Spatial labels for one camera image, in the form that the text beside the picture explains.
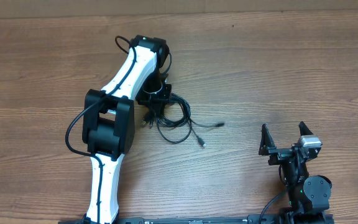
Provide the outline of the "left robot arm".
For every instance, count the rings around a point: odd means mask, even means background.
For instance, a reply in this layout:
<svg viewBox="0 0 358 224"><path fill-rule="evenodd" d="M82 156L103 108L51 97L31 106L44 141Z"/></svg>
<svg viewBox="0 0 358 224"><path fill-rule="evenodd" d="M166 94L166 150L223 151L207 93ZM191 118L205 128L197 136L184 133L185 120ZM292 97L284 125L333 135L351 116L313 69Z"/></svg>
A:
<svg viewBox="0 0 358 224"><path fill-rule="evenodd" d="M169 55L166 40L137 35L114 78L87 92L82 140L91 154L92 186L82 223L117 223L121 165L135 136L134 105L153 110L168 100L171 86L160 69Z"/></svg>

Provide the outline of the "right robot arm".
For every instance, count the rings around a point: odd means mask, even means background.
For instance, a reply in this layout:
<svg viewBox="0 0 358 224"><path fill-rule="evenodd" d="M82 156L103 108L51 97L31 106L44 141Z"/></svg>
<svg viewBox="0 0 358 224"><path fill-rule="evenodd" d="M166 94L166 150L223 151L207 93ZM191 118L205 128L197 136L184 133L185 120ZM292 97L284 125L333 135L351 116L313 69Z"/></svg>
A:
<svg viewBox="0 0 358 224"><path fill-rule="evenodd" d="M269 156L268 164L278 166L280 181L285 190L276 195L261 211L259 223L333 223L329 209L332 182L323 175L310 176L306 163L316 159L323 146L304 122L299 125L300 137L289 148L279 149L266 124L262 125L259 155ZM268 208L284 195L289 207L281 208L277 215L266 217Z"/></svg>

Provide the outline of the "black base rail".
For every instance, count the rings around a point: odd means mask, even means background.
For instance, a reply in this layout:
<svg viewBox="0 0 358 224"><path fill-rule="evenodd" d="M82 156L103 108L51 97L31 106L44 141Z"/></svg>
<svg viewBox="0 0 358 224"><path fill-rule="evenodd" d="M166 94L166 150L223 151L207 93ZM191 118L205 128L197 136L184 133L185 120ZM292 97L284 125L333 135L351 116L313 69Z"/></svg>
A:
<svg viewBox="0 0 358 224"><path fill-rule="evenodd" d="M264 215L262 221L259 222L260 215L248 215L247 217L236 218L161 218L161 219L144 219L144 218L119 218L113 223L118 224L278 224L286 223L280 220L278 215ZM59 224L80 224L80 223L96 223L86 218L74 221L60 221ZM325 221L323 218L311 218L310 220L298 219L294 222L288 223L327 223L334 224L332 215L326 215Z"/></svg>

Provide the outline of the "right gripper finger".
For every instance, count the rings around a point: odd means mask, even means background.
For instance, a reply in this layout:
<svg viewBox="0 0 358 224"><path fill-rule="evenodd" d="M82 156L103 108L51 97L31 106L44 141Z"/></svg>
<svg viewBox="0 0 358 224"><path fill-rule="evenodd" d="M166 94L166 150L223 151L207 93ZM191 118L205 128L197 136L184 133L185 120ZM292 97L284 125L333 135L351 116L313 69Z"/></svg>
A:
<svg viewBox="0 0 358 224"><path fill-rule="evenodd" d="M307 127L307 125L301 121L298 125L300 129L300 135L301 136L307 136L307 135L313 135L313 133L310 131L310 129Z"/></svg>
<svg viewBox="0 0 358 224"><path fill-rule="evenodd" d="M271 150L275 149L275 143L266 124L262 125L259 155L268 156Z"/></svg>

